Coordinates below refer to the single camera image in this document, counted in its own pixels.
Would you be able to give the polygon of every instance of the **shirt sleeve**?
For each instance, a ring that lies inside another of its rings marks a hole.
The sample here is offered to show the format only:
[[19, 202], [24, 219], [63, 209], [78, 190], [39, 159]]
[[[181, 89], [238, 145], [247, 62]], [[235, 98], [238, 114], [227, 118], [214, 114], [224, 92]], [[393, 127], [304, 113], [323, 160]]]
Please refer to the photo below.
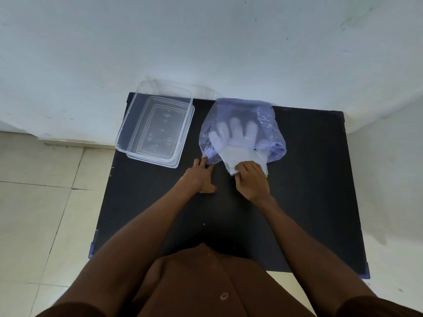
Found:
[[63, 303], [50, 307], [36, 317], [106, 317], [98, 308], [85, 303]]
[[423, 314], [382, 298], [360, 296], [348, 299], [336, 317], [423, 317]]

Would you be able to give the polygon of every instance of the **person's left arm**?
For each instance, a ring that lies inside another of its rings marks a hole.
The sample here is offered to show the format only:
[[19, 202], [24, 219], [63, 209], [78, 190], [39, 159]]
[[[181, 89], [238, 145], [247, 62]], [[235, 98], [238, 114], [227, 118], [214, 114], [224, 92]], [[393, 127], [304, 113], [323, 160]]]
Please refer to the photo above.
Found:
[[55, 305], [81, 302], [116, 316], [156, 260], [177, 214], [197, 192], [212, 193], [214, 165], [194, 160], [173, 188], [120, 229], [92, 257]]

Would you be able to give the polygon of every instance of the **person's right hand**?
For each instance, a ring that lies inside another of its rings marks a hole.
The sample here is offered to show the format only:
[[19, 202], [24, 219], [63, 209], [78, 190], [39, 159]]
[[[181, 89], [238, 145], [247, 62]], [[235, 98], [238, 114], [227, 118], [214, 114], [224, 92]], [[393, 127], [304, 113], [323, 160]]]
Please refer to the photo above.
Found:
[[270, 188], [262, 167], [254, 161], [243, 161], [235, 166], [236, 189], [255, 203], [270, 196]]

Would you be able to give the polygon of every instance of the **black table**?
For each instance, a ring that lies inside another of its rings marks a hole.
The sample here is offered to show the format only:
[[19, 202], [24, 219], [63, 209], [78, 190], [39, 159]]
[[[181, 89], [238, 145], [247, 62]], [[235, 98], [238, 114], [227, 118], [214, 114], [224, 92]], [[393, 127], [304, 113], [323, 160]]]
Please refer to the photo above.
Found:
[[[198, 136], [213, 101], [195, 99], [193, 104], [195, 113], [178, 168], [115, 152], [91, 254], [165, 194], [201, 156]], [[268, 164], [273, 196], [305, 231], [368, 277], [343, 113], [276, 106], [274, 110], [287, 154]], [[197, 194], [188, 202], [161, 254], [205, 242], [220, 253], [253, 259], [268, 271], [289, 272], [266, 220], [236, 191], [222, 162], [215, 166], [212, 181], [218, 191]]]

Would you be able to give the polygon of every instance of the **person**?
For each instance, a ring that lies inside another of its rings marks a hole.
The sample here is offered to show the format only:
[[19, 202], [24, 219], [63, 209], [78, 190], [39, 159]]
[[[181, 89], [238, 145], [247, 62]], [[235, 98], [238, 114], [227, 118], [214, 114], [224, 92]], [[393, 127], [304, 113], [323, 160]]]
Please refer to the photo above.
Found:
[[[313, 316], [256, 262], [205, 244], [158, 258], [177, 214], [213, 193], [214, 165], [194, 164], [175, 186], [120, 229], [57, 302], [38, 316]], [[267, 219], [317, 316], [423, 316], [376, 295], [334, 253], [289, 218], [261, 167], [236, 166], [236, 189]]]

